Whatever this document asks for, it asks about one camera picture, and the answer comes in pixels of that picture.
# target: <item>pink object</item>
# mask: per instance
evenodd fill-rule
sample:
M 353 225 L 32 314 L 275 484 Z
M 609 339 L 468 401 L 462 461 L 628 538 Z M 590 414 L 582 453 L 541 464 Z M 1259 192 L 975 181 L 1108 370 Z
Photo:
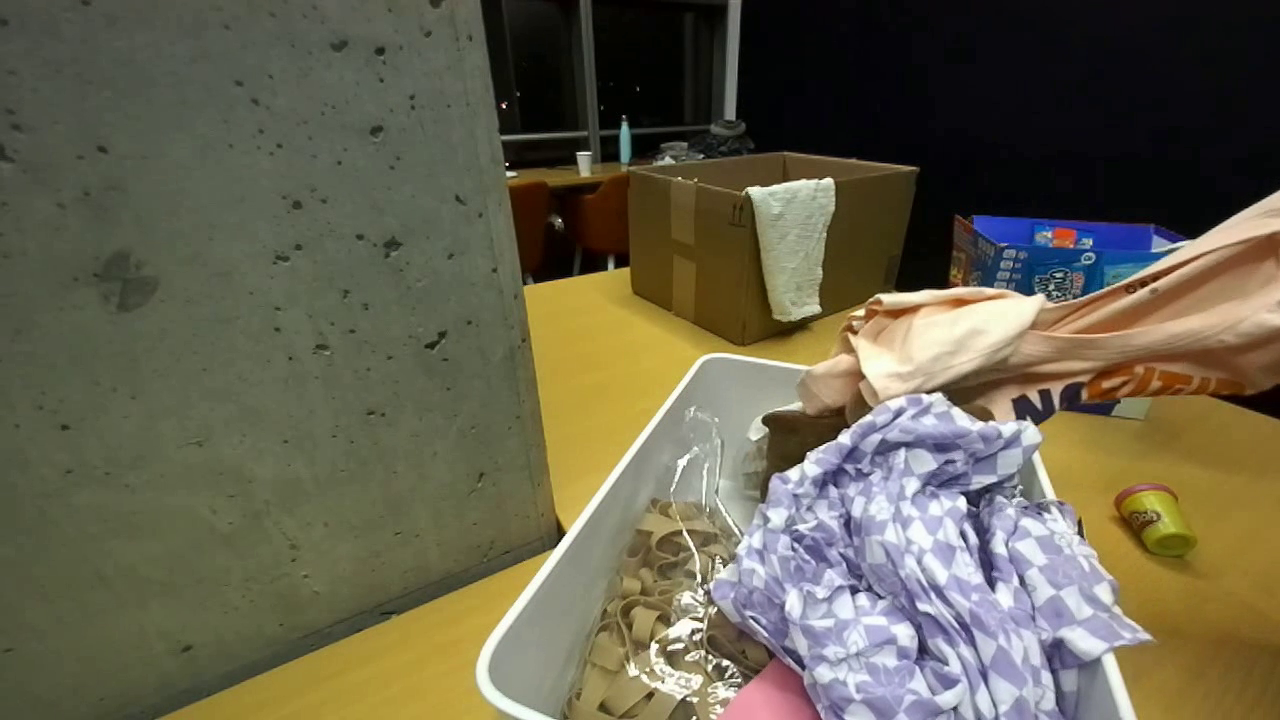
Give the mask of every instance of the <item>pink object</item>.
M 814 720 L 814 708 L 804 681 L 784 660 L 771 660 L 727 699 L 725 720 Z
M 1280 192 L 1068 305 L 1003 287 L 880 290 L 840 356 L 810 364 L 804 408 L 943 389 L 994 420 L 1036 391 L 1250 394 L 1280 382 Z

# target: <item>dark background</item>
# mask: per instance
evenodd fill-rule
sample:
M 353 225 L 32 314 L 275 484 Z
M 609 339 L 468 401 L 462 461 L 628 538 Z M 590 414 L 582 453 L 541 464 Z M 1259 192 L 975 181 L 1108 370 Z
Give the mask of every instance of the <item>dark background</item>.
M 746 0 L 738 91 L 759 146 L 921 163 L 899 287 L 950 213 L 1197 237 L 1280 186 L 1280 4 Z

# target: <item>window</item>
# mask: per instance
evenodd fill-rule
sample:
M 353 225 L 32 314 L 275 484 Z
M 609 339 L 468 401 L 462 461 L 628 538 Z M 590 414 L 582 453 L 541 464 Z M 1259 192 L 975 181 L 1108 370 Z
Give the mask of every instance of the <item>window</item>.
M 635 158 L 737 117 L 738 0 L 484 0 L 506 163 Z

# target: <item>gray concrete wall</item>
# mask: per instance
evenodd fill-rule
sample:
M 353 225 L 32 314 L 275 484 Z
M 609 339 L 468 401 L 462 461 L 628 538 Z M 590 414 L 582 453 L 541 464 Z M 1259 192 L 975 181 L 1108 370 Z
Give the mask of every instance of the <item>gray concrete wall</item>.
M 0 717 L 550 538 L 472 0 L 0 0 L 0 110 Z

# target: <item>white plastic bin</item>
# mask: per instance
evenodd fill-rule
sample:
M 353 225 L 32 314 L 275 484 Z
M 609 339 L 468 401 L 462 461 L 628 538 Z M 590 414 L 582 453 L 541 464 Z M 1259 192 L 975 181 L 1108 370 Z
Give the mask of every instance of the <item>white plastic bin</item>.
M 766 408 L 791 402 L 796 378 L 796 364 L 746 356 L 705 356 L 678 378 L 546 564 L 484 638 L 477 682 L 501 717 L 554 720 L 562 713 L 580 681 L 582 638 L 600 620 L 625 543 L 645 505 L 673 481 L 673 464 L 689 448 L 685 412 L 705 408 L 719 414 L 727 475 L 744 475 L 744 456 L 753 453 L 746 423 Z M 1040 456 L 1023 473 L 1023 490 L 1031 500 L 1053 500 Z M 1089 671 L 1082 720 L 1131 720 L 1115 657 L 1103 657 Z

